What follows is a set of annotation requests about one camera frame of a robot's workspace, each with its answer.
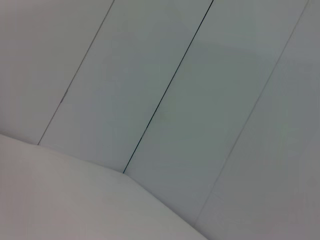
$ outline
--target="white wall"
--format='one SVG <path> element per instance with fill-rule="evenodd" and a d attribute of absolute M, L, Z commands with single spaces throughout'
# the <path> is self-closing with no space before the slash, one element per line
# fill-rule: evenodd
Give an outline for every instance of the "white wall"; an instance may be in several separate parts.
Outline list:
<path fill-rule="evenodd" d="M 311 0 L 201 212 L 209 239 L 319 239 L 319 12 Z"/>
<path fill-rule="evenodd" d="M 126 170 L 190 224 L 196 222 L 305 4 L 213 2 Z"/>
<path fill-rule="evenodd" d="M 112 0 L 0 2 L 0 133 L 37 144 Z"/>
<path fill-rule="evenodd" d="M 116 0 L 41 145 L 123 171 L 209 0 Z"/>

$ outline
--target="white surface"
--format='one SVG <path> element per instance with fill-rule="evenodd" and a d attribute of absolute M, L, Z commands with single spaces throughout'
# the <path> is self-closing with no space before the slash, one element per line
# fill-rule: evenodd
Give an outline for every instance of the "white surface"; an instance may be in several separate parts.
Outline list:
<path fill-rule="evenodd" d="M 128 176 L 0 135 L 1 240 L 204 240 Z"/>
<path fill-rule="evenodd" d="M 116 0 L 42 146 L 123 171 L 209 0 Z"/>
<path fill-rule="evenodd" d="M 1 0 L 0 133 L 38 143 L 112 0 Z"/>
<path fill-rule="evenodd" d="M 209 239 L 319 239 L 319 12 L 311 0 L 199 217 Z"/>
<path fill-rule="evenodd" d="M 215 0 L 126 171 L 193 224 L 305 0 Z"/>

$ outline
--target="vertical line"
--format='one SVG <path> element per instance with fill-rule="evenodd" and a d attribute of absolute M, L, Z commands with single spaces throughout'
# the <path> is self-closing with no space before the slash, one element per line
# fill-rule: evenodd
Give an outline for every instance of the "vertical line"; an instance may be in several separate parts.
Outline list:
<path fill-rule="evenodd" d="M 207 16 L 207 13 L 208 13 L 208 11 L 209 11 L 209 9 L 210 9 L 210 7 L 211 7 L 211 5 L 212 5 L 212 3 L 213 3 L 213 2 L 214 2 L 214 0 L 212 0 L 212 1 L 211 1 L 211 3 L 210 3 L 210 5 L 209 5 L 208 9 L 206 10 L 206 12 L 205 12 L 205 14 L 204 14 L 204 16 L 203 16 L 203 18 L 202 18 L 202 20 L 201 20 L 201 22 L 200 22 L 200 25 L 198 26 L 197 30 L 195 31 L 195 34 L 193 35 L 193 38 L 191 39 L 191 42 L 189 43 L 189 46 L 187 47 L 187 49 L 186 49 L 186 51 L 185 51 L 185 53 L 184 53 L 184 55 L 183 55 L 183 57 L 182 57 L 182 59 L 181 59 L 181 61 L 180 61 L 179 65 L 178 65 L 178 67 L 176 68 L 176 70 L 175 70 L 175 72 L 174 72 L 174 74 L 173 74 L 173 76 L 172 76 L 172 78 L 171 78 L 171 80 L 170 80 L 170 82 L 169 82 L 168 86 L 166 87 L 166 89 L 165 89 L 165 91 L 164 91 L 164 94 L 162 95 L 162 97 L 161 97 L 161 99 L 160 99 L 160 102 L 159 102 L 159 103 L 158 103 L 158 105 L 156 106 L 156 109 L 154 110 L 154 112 L 153 112 L 153 114 L 152 114 L 152 117 L 150 118 L 149 123 L 147 124 L 147 126 L 146 126 L 146 128 L 145 128 L 145 130 L 144 130 L 144 132 L 143 132 L 143 134 L 142 134 L 142 136 L 141 136 L 141 138 L 140 138 L 140 140 L 139 140 L 138 144 L 136 145 L 136 147 L 135 147 L 135 149 L 134 149 L 134 151 L 133 151 L 133 153 L 132 153 L 132 155 L 131 155 L 131 157 L 130 157 L 130 159 L 129 159 L 128 163 L 127 163 L 127 165 L 125 166 L 125 169 L 124 169 L 124 171 L 123 171 L 123 174 L 125 173 L 125 171 L 126 171 L 126 169 L 127 169 L 128 165 L 129 165 L 129 163 L 131 162 L 132 157 L 134 156 L 134 154 L 135 154 L 135 152 L 136 152 L 136 150 L 137 150 L 137 148 L 138 148 L 138 146 L 139 146 L 139 144 L 140 144 L 140 142 L 141 142 L 142 138 L 144 137 L 144 135 L 145 135 L 145 133 L 146 133 L 146 131 L 147 131 L 147 129 L 148 129 L 148 127 L 149 127 L 149 125 L 150 125 L 150 123 L 151 123 L 152 119 L 154 118 L 154 116 L 155 116 L 155 114 L 156 114 L 156 111 L 158 110 L 158 108 L 159 108 L 159 106 L 160 106 L 160 104 L 161 104 L 162 100 L 164 99 L 164 96 L 166 95 L 166 93 L 167 93 L 167 91 L 168 91 L 168 88 L 170 87 L 170 84 L 172 83 L 173 79 L 175 78 L 176 73 L 177 73 L 178 69 L 180 68 L 181 63 L 183 62 L 183 60 L 184 60 L 184 58 L 185 58 L 185 56 L 186 56 L 186 54 L 187 54 L 187 52 L 188 52 L 188 50 L 189 50 L 189 48 L 190 48 L 190 46 L 191 46 L 192 42 L 194 41 L 194 39 L 195 39 L 195 37 L 196 37 L 196 35 L 197 35 L 197 33 L 198 33 L 198 31 L 199 31 L 199 29 L 200 29 L 200 27 L 201 27 L 201 24 L 202 24 L 202 23 L 203 23 L 203 21 L 205 20 L 205 18 L 206 18 L 206 16 Z"/>
<path fill-rule="evenodd" d="M 221 170 L 220 170 L 217 178 L 215 179 L 215 181 L 214 181 L 214 183 L 213 183 L 213 186 L 211 187 L 210 193 L 208 194 L 208 196 L 207 196 L 207 198 L 206 198 L 206 200 L 205 200 L 205 202 L 204 202 L 204 204 L 203 204 L 203 206 L 202 206 L 202 208 L 201 208 L 198 216 L 196 217 L 196 219 L 195 219 L 195 221 L 194 221 L 194 223 L 193 223 L 193 225 L 192 225 L 193 227 L 197 224 L 197 221 L 198 221 L 198 219 L 199 219 L 202 211 L 204 210 L 205 205 L 207 204 L 208 199 L 209 199 L 211 193 L 213 192 L 213 190 L 214 190 L 214 188 L 215 188 L 215 186 L 216 186 L 216 184 L 217 184 L 217 182 L 218 182 L 218 179 L 219 179 L 219 177 L 221 176 L 221 173 L 223 172 L 223 170 L 224 170 L 224 168 L 225 168 L 225 166 L 226 166 L 226 163 L 227 163 L 228 159 L 229 159 L 230 156 L 231 156 L 231 153 L 233 152 L 233 150 L 234 150 L 234 148 L 235 148 L 235 146 L 236 146 L 236 144 L 237 144 L 237 142 L 238 142 L 238 140 L 239 140 L 239 138 L 240 138 L 240 135 L 242 134 L 243 130 L 245 129 L 245 127 L 246 127 L 246 125 L 247 125 L 247 123 L 248 123 L 248 121 L 249 121 L 249 118 L 251 117 L 252 113 L 254 112 L 254 109 L 256 108 L 257 103 L 259 102 L 259 100 L 260 100 L 263 92 L 265 91 L 265 88 L 266 88 L 269 80 L 271 79 L 271 76 L 273 75 L 273 73 L 274 73 L 274 71 L 275 71 L 275 69 L 276 69 L 276 67 L 277 67 L 277 65 L 278 65 L 278 62 L 279 62 L 281 56 L 283 55 L 283 53 L 284 53 L 284 51 L 285 51 L 285 49 L 286 49 L 286 47 L 287 47 L 287 45 L 288 45 L 288 43 L 289 43 L 292 35 L 294 34 L 294 31 L 296 30 L 296 27 L 297 27 L 297 25 L 298 25 L 298 23 L 299 23 L 302 15 L 303 15 L 303 13 L 304 13 L 304 11 L 305 11 L 308 3 L 309 3 L 309 0 L 307 0 L 307 2 L 306 2 L 306 4 L 305 4 L 305 6 L 304 6 L 304 8 L 303 8 L 303 10 L 302 10 L 299 18 L 298 18 L 298 20 L 297 20 L 297 22 L 296 22 L 296 24 L 295 24 L 295 26 L 294 26 L 294 28 L 293 28 L 293 30 L 292 30 L 289 38 L 288 38 L 288 40 L 286 41 L 286 43 L 285 43 L 285 45 L 284 45 L 284 48 L 282 49 L 282 52 L 280 53 L 279 58 L 277 59 L 275 65 L 274 65 L 274 67 L 273 67 L 273 69 L 272 69 L 272 71 L 271 71 L 271 73 L 270 73 L 270 75 L 269 75 L 269 77 L 268 77 L 268 79 L 267 79 L 267 81 L 265 82 L 265 84 L 264 84 L 264 86 L 263 86 L 263 88 L 262 88 L 262 91 L 260 92 L 259 97 L 258 97 L 257 100 L 255 101 L 255 103 L 254 103 L 254 105 L 253 105 L 253 108 L 251 109 L 251 111 L 250 111 L 250 113 L 249 113 L 246 121 L 244 122 L 244 125 L 243 125 L 241 131 L 239 132 L 237 138 L 235 139 L 235 142 L 233 143 L 233 145 L 232 145 L 232 147 L 231 147 L 231 150 L 230 150 L 228 156 L 227 156 L 226 159 L 224 160 L 224 163 L 223 163 L 223 165 L 222 165 L 222 168 L 221 168 Z"/>
<path fill-rule="evenodd" d="M 88 49 L 87 49 L 87 51 L 85 52 L 84 57 L 83 57 L 83 59 L 82 59 L 82 61 L 81 61 L 80 65 L 79 65 L 78 69 L 76 70 L 75 74 L 73 75 L 73 78 L 72 78 L 71 82 L 69 83 L 69 86 L 67 87 L 66 91 L 64 92 L 64 95 L 63 95 L 63 97 L 62 97 L 62 99 L 61 99 L 61 101 L 60 101 L 60 103 L 59 103 L 58 107 L 55 109 L 55 111 L 54 111 L 54 113 L 53 113 L 53 116 L 51 117 L 51 119 L 50 119 L 50 121 L 49 121 L 49 124 L 46 126 L 46 128 L 45 128 L 45 130 L 44 130 L 44 132 L 43 132 L 43 134 L 42 134 L 42 136 L 41 136 L 41 138 L 40 138 L 40 140 L 39 140 L 39 142 L 38 142 L 38 144 L 37 144 L 37 145 L 39 145 L 39 144 L 40 144 L 40 142 L 41 142 L 42 138 L 43 138 L 43 137 L 44 137 L 44 135 L 46 134 L 46 132 L 47 132 L 47 130 L 48 130 L 48 127 L 49 127 L 49 125 L 51 124 L 51 122 L 52 122 L 52 120 L 54 119 L 54 117 L 55 117 L 55 115 L 56 115 L 56 113 L 57 113 L 57 111 L 58 111 L 58 109 L 59 109 L 59 107 L 60 107 L 61 103 L 63 102 L 63 100 L 64 100 L 65 96 L 67 95 L 67 92 L 68 92 L 68 90 L 69 90 L 69 88 L 70 88 L 71 84 L 73 83 L 74 79 L 76 78 L 76 75 L 77 75 L 77 73 L 79 72 L 79 69 L 80 69 L 80 67 L 82 66 L 82 63 L 84 62 L 84 60 L 85 60 L 85 58 L 86 58 L 86 56 L 87 56 L 87 54 L 88 54 L 88 52 L 89 52 L 89 50 L 90 50 L 90 48 L 91 48 L 92 44 L 94 43 L 94 41 L 95 41 L 95 39 L 96 39 L 96 37 L 97 37 L 97 35 L 98 35 L 98 33 L 99 33 L 99 31 L 100 31 L 100 29 L 101 29 L 102 25 L 104 24 L 104 22 L 105 22 L 105 20 L 106 20 L 106 18 L 107 18 L 107 16 L 108 16 L 108 14 L 109 14 L 109 12 L 110 12 L 110 9 L 112 8 L 112 6 L 113 6 L 113 4 L 114 4 L 114 2 L 115 2 L 115 0 L 113 0 L 113 1 L 112 1 L 111 5 L 110 5 L 110 7 L 109 7 L 109 9 L 108 9 L 108 11 L 106 12 L 106 14 L 105 14 L 105 16 L 104 16 L 104 18 L 103 18 L 103 20 L 102 20 L 102 23 L 100 24 L 100 26 L 99 26 L 98 30 L 96 31 L 96 33 L 95 33 L 95 35 L 94 35 L 94 37 L 93 37 L 93 39 L 92 39 L 92 41 L 91 41 L 91 43 L 90 43 L 90 45 L 89 45 L 89 48 L 88 48 Z"/>

